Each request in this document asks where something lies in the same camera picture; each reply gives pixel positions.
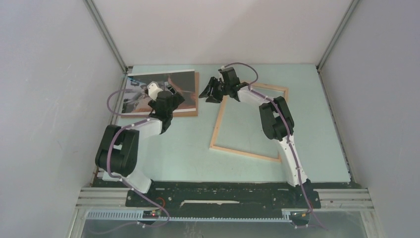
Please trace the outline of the wooden picture frame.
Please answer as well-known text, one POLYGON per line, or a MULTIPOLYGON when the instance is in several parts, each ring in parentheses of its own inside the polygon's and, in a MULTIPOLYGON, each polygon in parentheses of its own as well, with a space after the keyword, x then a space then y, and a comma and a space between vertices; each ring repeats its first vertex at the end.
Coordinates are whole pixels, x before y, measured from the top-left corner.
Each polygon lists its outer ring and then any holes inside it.
MULTIPOLYGON (((287 102, 287 100, 288 100, 289 89, 287 87, 269 85, 269 84, 264 84, 264 83, 255 83, 254 87, 256 87, 258 89, 266 89, 266 90, 270 90, 270 91, 283 93, 283 97, 284 97, 285 101, 287 102)), ((267 161, 271 161, 271 162, 281 163, 282 158, 281 158, 281 155, 280 155, 279 152, 278 152, 277 157, 272 158, 272 157, 268 157, 268 156, 264 156, 264 155, 249 153, 249 152, 246 152, 246 151, 240 151, 240 150, 235 150, 235 149, 231 149, 231 148, 220 147, 220 146, 216 145, 216 140, 217 140, 217 137, 218 137, 218 134, 219 134, 220 126, 222 124, 222 119, 223 119, 223 115, 224 115, 225 108, 226 108, 226 105, 227 105, 227 101, 228 101, 228 96, 227 95, 223 95, 221 101, 219 101, 219 103, 221 103, 221 105, 220 105, 220 109, 219 109, 218 116, 217 116, 217 119, 216 119, 216 123, 215 123, 215 126, 214 126, 214 130, 213 130, 213 133, 212 133, 211 142, 210 142, 210 149, 217 150, 217 151, 223 151, 223 152, 227 152, 227 153, 231 153, 231 154, 235 154, 235 155, 251 157, 251 158, 254 158, 254 159, 262 159, 262 160, 267 160, 267 161)))

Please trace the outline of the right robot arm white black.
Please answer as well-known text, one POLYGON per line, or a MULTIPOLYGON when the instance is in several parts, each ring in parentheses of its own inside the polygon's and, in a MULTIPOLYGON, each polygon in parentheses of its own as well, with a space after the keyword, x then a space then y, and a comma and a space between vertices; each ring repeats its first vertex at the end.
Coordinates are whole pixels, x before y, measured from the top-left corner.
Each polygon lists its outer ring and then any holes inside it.
POLYGON ((294 140, 294 120, 282 96, 276 98, 264 95, 253 88, 259 75, 255 69, 256 79, 252 82, 241 81, 231 65, 218 70, 219 77, 211 77, 199 98, 205 98, 207 103, 222 103, 225 97, 237 102, 257 107, 260 113, 262 131, 269 140, 275 140, 285 155, 287 183, 292 187, 303 188, 309 183, 309 178, 299 159, 294 140))

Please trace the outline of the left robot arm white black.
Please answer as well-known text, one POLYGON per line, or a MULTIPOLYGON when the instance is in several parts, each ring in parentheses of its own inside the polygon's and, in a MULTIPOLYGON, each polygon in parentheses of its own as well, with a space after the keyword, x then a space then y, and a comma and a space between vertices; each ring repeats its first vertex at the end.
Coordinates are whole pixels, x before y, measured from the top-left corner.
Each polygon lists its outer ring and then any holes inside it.
POLYGON ((161 89, 151 82, 146 90, 152 111, 145 119, 126 125, 108 125, 100 142, 95 164, 108 176, 138 192, 137 199, 144 206, 152 206, 157 194, 150 189, 152 179, 144 175, 138 165, 140 140, 163 134, 171 125, 173 112, 185 101, 172 86, 161 89))

